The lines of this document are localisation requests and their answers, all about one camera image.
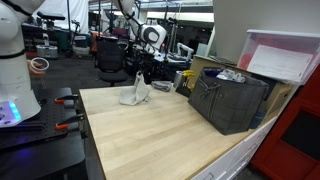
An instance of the desk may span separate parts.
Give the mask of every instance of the desk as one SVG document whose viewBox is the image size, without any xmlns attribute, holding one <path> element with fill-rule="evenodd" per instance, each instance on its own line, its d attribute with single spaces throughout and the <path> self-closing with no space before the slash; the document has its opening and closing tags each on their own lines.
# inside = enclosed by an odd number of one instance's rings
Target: desk
<svg viewBox="0 0 320 180">
<path fill-rule="evenodd" d="M 253 132 L 220 134 L 173 89 L 121 105 L 122 88 L 80 90 L 108 180 L 191 178 Z"/>
</svg>

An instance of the black fabric basket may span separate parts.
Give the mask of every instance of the black fabric basket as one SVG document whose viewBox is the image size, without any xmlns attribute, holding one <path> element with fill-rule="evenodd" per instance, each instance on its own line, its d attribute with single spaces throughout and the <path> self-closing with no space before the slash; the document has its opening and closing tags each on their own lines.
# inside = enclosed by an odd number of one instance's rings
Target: black fabric basket
<svg viewBox="0 0 320 180">
<path fill-rule="evenodd" d="M 243 76 L 244 83 L 207 76 L 204 68 L 188 103 L 223 135 L 249 129 L 269 85 Z"/>
</svg>

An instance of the white box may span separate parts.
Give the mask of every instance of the white box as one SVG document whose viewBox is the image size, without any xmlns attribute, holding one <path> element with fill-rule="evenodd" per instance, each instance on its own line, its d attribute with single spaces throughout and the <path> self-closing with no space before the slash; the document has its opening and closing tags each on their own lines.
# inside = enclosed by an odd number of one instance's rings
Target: white box
<svg viewBox="0 0 320 180">
<path fill-rule="evenodd" d="M 238 68 L 304 84 L 320 61 L 320 34 L 248 30 Z"/>
<path fill-rule="evenodd" d="M 58 59 L 58 48 L 56 46 L 37 45 L 37 54 L 45 59 Z"/>
</svg>

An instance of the white wall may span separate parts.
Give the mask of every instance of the white wall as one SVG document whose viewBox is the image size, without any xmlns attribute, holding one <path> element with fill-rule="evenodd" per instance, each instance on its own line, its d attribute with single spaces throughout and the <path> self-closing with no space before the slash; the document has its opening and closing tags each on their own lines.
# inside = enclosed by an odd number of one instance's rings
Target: white wall
<svg viewBox="0 0 320 180">
<path fill-rule="evenodd" d="M 101 19 L 103 19 L 102 22 L 100 21 L 100 28 L 101 28 L 101 31 L 103 32 L 109 28 L 110 20 L 106 16 L 106 12 L 103 9 L 100 11 L 100 15 L 101 15 Z"/>
<path fill-rule="evenodd" d="M 320 0 L 213 0 L 217 55 L 239 60 L 247 29 L 320 34 Z"/>
</svg>

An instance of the white cabinet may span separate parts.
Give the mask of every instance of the white cabinet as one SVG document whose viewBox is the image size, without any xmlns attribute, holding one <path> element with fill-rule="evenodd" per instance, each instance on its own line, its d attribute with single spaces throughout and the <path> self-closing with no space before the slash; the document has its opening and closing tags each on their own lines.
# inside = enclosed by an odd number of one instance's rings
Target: white cabinet
<svg viewBox="0 0 320 180">
<path fill-rule="evenodd" d="M 199 174 L 197 174 L 192 179 L 194 180 L 220 179 L 222 176 L 224 176 L 225 173 L 227 173 L 227 169 L 230 166 L 230 163 L 233 157 L 236 155 L 240 147 L 241 147 L 241 143 L 233 147 L 230 151 L 228 151 L 219 159 L 214 161 L 211 165 L 209 165 L 207 168 L 202 170 Z"/>
<path fill-rule="evenodd" d="M 194 180 L 225 180 L 234 178 L 250 161 L 277 117 L 274 117 L 237 146 L 201 171 Z"/>
</svg>

